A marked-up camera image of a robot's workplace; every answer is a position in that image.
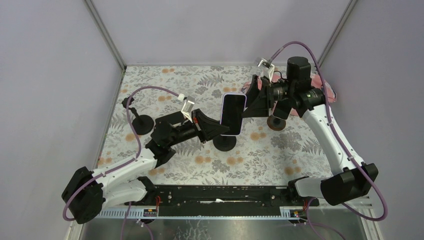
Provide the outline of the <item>black phone stand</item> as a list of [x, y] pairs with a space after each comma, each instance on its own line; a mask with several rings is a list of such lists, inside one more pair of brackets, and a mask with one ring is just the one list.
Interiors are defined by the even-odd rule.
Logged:
[[137, 110], [134, 107], [131, 107], [134, 99], [129, 100], [128, 97], [124, 98], [121, 102], [122, 106], [126, 108], [128, 106], [128, 110], [133, 114], [134, 119], [132, 120], [132, 126], [137, 135], [146, 135], [151, 132], [154, 128], [154, 120], [152, 117], [148, 115], [139, 115]]
[[236, 146], [237, 138], [235, 136], [219, 135], [215, 137], [212, 142], [217, 150], [221, 152], [228, 152]]

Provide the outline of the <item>phone with lavender case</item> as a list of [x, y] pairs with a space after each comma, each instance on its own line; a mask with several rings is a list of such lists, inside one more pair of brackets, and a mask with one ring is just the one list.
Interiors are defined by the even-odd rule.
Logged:
[[226, 93], [223, 96], [220, 124], [229, 127], [222, 136], [238, 136], [242, 131], [247, 96], [243, 93]]

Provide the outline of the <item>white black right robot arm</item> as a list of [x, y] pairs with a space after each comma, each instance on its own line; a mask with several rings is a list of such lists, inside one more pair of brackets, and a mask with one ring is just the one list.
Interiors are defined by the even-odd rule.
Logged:
[[275, 66], [261, 58], [258, 66], [266, 68], [263, 76], [253, 75], [247, 90], [243, 118], [275, 117], [287, 120], [291, 110], [309, 126], [329, 162], [329, 178], [301, 177], [288, 183], [287, 201], [301, 205], [307, 197], [323, 198], [336, 206], [367, 195], [379, 171], [356, 154], [338, 126], [326, 95], [312, 86], [311, 64], [301, 56], [287, 61], [286, 78], [272, 81]]

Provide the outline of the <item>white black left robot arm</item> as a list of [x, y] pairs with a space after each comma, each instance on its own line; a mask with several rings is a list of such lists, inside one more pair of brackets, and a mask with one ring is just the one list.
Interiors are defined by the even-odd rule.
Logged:
[[135, 156], [94, 170], [83, 166], [74, 172], [61, 194], [65, 202], [63, 219], [84, 224], [108, 207], [130, 202], [152, 204], [155, 186], [146, 176], [141, 177], [142, 173], [166, 164], [176, 154], [174, 145], [192, 138], [205, 143], [229, 129], [200, 109], [193, 110], [188, 118], [181, 112], [157, 118], [150, 141]]

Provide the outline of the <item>phone with beige case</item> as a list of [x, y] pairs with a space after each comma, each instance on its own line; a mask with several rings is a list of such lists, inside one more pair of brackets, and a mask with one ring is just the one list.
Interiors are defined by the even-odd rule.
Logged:
[[180, 111], [176, 111], [155, 119], [155, 124], [162, 122], [169, 123], [171, 125], [181, 124], [185, 121], [184, 115]]

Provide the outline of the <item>floral patterned table mat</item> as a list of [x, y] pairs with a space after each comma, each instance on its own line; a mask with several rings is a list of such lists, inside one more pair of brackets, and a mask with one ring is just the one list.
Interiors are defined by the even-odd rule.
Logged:
[[[182, 103], [175, 94], [194, 98], [195, 108], [218, 120], [222, 97], [239, 92], [253, 75], [255, 66], [130, 66], [122, 80], [104, 147], [97, 165], [106, 167], [134, 157], [138, 143], [127, 121], [122, 100], [134, 94], [138, 114], [158, 118], [177, 112]], [[265, 118], [245, 118], [234, 149], [222, 152], [212, 142], [198, 138], [174, 147], [172, 159], [145, 173], [155, 184], [177, 185], [285, 185], [304, 176], [325, 178], [331, 169], [319, 142], [308, 125], [291, 116], [281, 131], [271, 130]]]

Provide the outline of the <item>pink patterned cloth bag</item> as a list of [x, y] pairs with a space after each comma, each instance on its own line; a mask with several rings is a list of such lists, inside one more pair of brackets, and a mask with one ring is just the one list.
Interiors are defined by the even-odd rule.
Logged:
[[[316, 74], [313, 78], [309, 78], [305, 89], [299, 88], [300, 83], [298, 82], [295, 86], [293, 96], [289, 96], [292, 83], [286, 78], [280, 78], [276, 74], [272, 78], [272, 97], [273, 106], [271, 107], [272, 115], [280, 118], [287, 119], [289, 115], [299, 116], [298, 113], [304, 108], [301, 100], [301, 95], [305, 95], [309, 99], [309, 102], [317, 102], [318, 105], [324, 104], [324, 93], [329, 93], [328, 101], [333, 103], [336, 101], [336, 94], [332, 90], [329, 84], [322, 84], [321, 78]], [[246, 94], [251, 82], [246, 82], [241, 88], [241, 92]]]

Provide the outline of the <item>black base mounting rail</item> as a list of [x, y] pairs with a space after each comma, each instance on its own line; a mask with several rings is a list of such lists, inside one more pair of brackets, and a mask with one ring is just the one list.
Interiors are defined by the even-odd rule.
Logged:
[[319, 201], [301, 197], [286, 186], [156, 185], [132, 206], [162, 208], [288, 207], [305, 210]]

